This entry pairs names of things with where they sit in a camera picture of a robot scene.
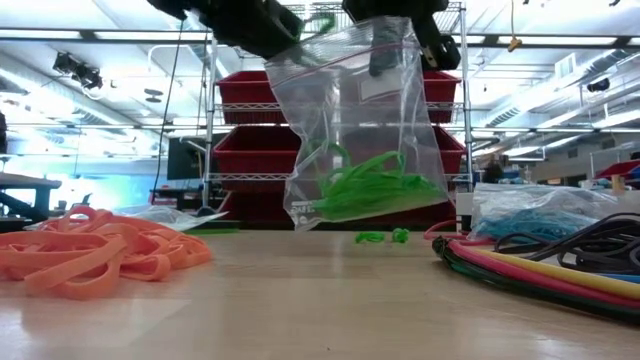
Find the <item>desk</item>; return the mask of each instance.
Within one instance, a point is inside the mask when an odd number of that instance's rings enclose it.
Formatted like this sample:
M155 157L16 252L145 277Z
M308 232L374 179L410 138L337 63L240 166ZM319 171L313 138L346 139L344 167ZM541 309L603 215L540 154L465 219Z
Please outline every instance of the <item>desk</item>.
M4 193L0 193L0 202L20 216L28 217L35 222L43 221L49 217L51 190L58 189L61 185L60 181L0 173L0 190L33 189L36 191L36 199L32 207Z
M406 244L355 233L206 237L216 259L110 298L26 297L0 282L5 359L622 360L638 330L485 286Z

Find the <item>plastic bag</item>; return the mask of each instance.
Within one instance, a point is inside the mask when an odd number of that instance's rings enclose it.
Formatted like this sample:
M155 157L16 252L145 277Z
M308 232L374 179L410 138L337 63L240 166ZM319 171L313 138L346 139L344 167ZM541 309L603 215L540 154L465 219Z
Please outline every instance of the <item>plastic bag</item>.
M470 238L527 233L559 240L615 212L617 205L616 197L575 187L480 183L473 194Z
M302 145L284 208L296 230L448 200L411 22L382 17L267 62Z
M115 215L130 216L138 219L153 221L175 231L187 231L206 222L221 218L227 213L219 213L209 216L195 217L182 211L167 207L140 205L114 209Z

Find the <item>orange rubber band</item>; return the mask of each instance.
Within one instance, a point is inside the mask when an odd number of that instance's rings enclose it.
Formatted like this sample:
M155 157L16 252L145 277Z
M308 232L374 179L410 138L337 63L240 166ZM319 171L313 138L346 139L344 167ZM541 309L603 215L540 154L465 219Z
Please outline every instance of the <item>orange rubber band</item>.
M78 300L112 294L120 277L161 281L172 269L211 259L198 238L88 206L76 206L37 231L0 235L0 274L24 280L29 294L49 291Z

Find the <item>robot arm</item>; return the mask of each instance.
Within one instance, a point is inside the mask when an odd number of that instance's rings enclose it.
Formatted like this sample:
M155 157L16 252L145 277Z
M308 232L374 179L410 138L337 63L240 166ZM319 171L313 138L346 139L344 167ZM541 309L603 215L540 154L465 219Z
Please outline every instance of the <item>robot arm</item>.
M181 20L186 11L195 12L219 43L239 46L266 60L295 46L304 27L299 17L276 0L148 1ZM423 68L452 70L460 63L460 53L453 38L441 35L433 19L434 12L446 10L448 5L448 0L343 0L342 8L355 22L376 16L411 18L423 48Z

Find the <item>computer monitor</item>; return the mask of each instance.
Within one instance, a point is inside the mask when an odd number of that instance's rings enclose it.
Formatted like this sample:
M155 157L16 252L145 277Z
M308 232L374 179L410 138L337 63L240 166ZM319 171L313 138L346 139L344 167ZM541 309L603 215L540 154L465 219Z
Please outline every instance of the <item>computer monitor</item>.
M222 140L227 134L213 134L213 146ZM206 147L204 138L189 138L201 147ZM204 171L204 154L186 143L180 138L169 139L169 159L167 161L167 180L200 179L200 169ZM217 172L218 164L211 158L211 172Z

